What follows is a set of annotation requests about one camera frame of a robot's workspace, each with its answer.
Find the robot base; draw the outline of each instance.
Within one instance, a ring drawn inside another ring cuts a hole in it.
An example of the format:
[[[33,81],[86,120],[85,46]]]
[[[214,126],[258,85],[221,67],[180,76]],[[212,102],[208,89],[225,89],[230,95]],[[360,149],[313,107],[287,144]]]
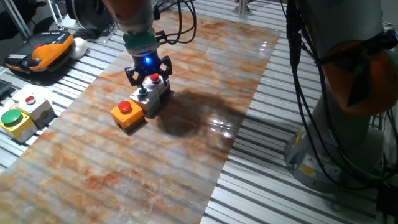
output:
[[[301,137],[305,135],[304,133],[305,131],[297,133],[286,145],[285,162],[287,170],[294,176],[294,178],[311,189],[328,193],[339,192],[340,187],[332,183],[321,170],[317,159],[313,154],[308,136],[301,139]],[[320,151],[323,152],[322,145],[314,134],[313,140],[316,142],[315,148],[320,156],[320,160],[322,162],[321,166],[323,166],[333,180],[347,187],[361,187],[359,182],[350,178],[344,171],[336,166],[327,155],[321,155],[319,153]],[[362,170],[366,170],[371,173],[381,159],[382,143],[382,131],[369,129],[368,136],[363,144],[360,147],[353,149],[357,152],[357,155],[349,153],[346,154],[346,156],[351,162],[362,168]],[[328,148],[328,151],[334,155],[334,158],[337,159],[339,164],[345,164],[338,154],[337,147],[331,146],[330,144],[326,144],[326,147]]]
[[[384,136],[383,132],[369,128],[370,117],[354,117],[345,114],[334,101],[330,91],[327,91],[331,122],[346,158],[361,170],[372,174],[382,159]],[[349,164],[344,160],[340,150],[335,146],[330,136],[323,98],[321,97],[312,113],[325,146],[331,156],[345,170]],[[346,187],[361,187],[362,184],[341,170],[325,152],[320,138],[311,122],[307,122],[315,150],[320,158],[318,163],[308,134],[304,128],[288,142],[284,159],[289,172],[303,185],[321,192],[339,192],[341,189],[334,184],[322,171],[321,166],[336,182]],[[351,165],[355,173],[363,174]]]

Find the button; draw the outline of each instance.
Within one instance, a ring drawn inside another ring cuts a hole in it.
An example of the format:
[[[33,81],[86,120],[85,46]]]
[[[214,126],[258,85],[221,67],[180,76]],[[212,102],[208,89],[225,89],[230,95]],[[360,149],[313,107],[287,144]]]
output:
[[[159,74],[155,73],[153,75],[149,75],[149,78],[153,81],[153,82],[157,82],[159,81]]]
[[[36,99],[33,96],[29,96],[28,98],[25,99],[25,102],[28,105],[32,105],[32,104],[36,103]]]
[[[38,49],[39,47],[43,46],[42,44],[37,44],[33,49]]]
[[[11,126],[17,123],[21,117],[22,113],[18,109],[12,109],[1,116],[1,122],[6,126]]]
[[[119,103],[118,108],[122,112],[127,112],[127,111],[130,110],[131,104],[128,101],[122,101],[122,102]]]

